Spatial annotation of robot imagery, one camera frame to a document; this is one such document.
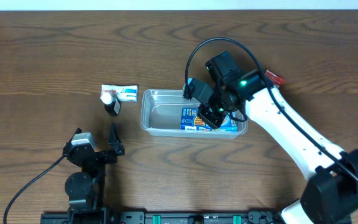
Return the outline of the dark bottle white cap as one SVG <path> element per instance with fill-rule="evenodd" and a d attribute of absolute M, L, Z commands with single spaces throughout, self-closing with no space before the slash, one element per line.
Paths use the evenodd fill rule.
<path fill-rule="evenodd" d="M 103 93 L 100 99 L 104 104 L 104 109 L 110 116 L 115 117 L 119 114 L 121 110 L 120 102 L 112 94 Z"/>

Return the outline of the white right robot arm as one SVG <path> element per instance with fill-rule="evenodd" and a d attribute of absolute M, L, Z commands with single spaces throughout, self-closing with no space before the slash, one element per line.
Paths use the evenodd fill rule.
<path fill-rule="evenodd" d="M 217 129 L 240 111 L 281 145 L 306 179 L 301 197 L 280 212 L 284 223 L 339 223 L 358 210 L 358 149 L 346 152 L 317 132 L 260 67 L 246 73 L 228 52 L 205 67 L 215 85 L 187 78 L 183 89 L 184 98 L 199 101 L 198 116 Z"/>

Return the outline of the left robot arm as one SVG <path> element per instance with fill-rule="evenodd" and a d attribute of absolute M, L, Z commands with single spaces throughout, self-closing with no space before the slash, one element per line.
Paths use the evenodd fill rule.
<path fill-rule="evenodd" d="M 63 148 L 63 156 L 81 170 L 65 182 L 69 197 L 68 223 L 113 223 L 111 210 L 105 207 L 104 185 L 106 165 L 115 164 L 125 154 L 123 143 L 112 124 L 107 151 L 95 151 L 96 143 L 91 133 L 78 128 Z"/>

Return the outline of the red orange Panadol box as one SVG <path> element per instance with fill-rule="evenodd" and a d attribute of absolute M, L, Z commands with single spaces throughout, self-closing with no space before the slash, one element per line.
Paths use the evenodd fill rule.
<path fill-rule="evenodd" d="M 267 78 L 269 78 L 272 81 L 272 83 L 274 84 L 274 86 L 277 87 L 277 88 L 280 88 L 285 83 L 284 78 L 282 78 L 281 76 L 273 73 L 270 70 L 265 71 L 265 76 Z"/>

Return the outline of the blue Kool Fever box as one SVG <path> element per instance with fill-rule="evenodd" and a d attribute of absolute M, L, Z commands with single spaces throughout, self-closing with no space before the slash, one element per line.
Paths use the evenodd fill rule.
<path fill-rule="evenodd" d="M 227 115 L 218 129 L 213 129 L 197 116 L 196 108 L 183 108 L 181 110 L 180 127 L 186 131 L 237 131 L 237 122 Z"/>

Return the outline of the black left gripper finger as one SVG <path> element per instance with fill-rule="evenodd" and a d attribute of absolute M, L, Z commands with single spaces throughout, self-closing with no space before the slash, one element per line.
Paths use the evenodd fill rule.
<path fill-rule="evenodd" d="M 125 154 L 125 148 L 119 136 L 117 135 L 116 126 L 114 123 L 111 124 L 108 144 L 117 156 L 123 156 Z"/>
<path fill-rule="evenodd" d="M 80 133 L 82 133 L 81 128 L 76 128 L 76 130 L 75 130 L 74 134 L 72 135 L 72 137 L 70 138 L 70 140 L 65 143 L 65 146 L 66 146 L 66 147 L 70 147 L 70 146 L 71 146 L 71 141 L 72 141 L 72 139 L 74 138 L 74 136 L 75 136 L 76 134 L 80 134 Z"/>

